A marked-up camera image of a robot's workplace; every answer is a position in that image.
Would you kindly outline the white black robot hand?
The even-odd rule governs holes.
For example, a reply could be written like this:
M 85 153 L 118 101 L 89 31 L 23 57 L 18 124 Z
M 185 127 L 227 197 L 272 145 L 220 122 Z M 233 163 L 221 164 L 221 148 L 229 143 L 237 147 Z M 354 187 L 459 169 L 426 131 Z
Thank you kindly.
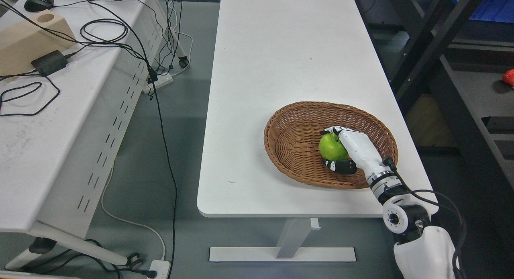
M 392 172 L 382 163 L 380 153 L 365 133 L 343 126 L 332 126 L 320 133 L 334 133 L 339 136 L 340 142 L 356 166 L 364 171 L 367 181 L 373 181 L 384 173 Z

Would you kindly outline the white robot forearm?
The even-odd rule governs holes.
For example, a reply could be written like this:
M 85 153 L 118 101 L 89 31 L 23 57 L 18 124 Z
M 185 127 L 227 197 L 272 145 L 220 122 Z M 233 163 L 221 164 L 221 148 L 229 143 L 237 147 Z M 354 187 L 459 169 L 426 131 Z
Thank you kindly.
M 382 169 L 366 175 L 383 207 L 383 221 L 396 243 L 394 258 L 406 279 L 455 279 L 455 246 L 448 232 L 433 225 L 431 215 L 400 178 Z

